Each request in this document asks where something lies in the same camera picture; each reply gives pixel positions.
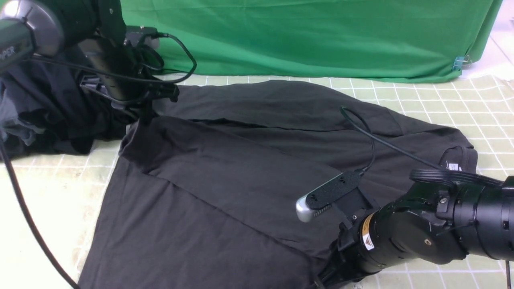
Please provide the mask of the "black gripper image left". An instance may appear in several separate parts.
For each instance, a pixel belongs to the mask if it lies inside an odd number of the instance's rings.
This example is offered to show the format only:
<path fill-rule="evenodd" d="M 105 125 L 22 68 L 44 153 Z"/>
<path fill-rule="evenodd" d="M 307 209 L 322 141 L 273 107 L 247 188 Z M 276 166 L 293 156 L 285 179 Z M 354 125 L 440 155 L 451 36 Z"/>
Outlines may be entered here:
<path fill-rule="evenodd" d="M 134 70 L 105 69 L 83 72 L 80 87 L 85 93 L 109 101 L 115 108 L 139 109 L 139 123 L 148 125 L 159 116 L 152 101 L 167 99 L 176 102 L 179 88 L 171 82 L 158 80 L 148 73 Z"/>

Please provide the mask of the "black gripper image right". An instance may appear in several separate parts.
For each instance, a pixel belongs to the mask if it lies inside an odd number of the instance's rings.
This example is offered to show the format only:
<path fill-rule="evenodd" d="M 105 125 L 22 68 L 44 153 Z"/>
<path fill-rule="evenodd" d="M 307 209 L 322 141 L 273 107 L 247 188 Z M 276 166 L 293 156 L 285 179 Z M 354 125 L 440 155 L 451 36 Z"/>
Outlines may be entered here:
<path fill-rule="evenodd" d="M 371 251 L 362 243 L 358 226 L 342 230 L 329 249 L 327 264 L 314 278 L 318 289 L 336 289 L 357 283 L 384 269 L 383 265 L 373 260 Z"/>

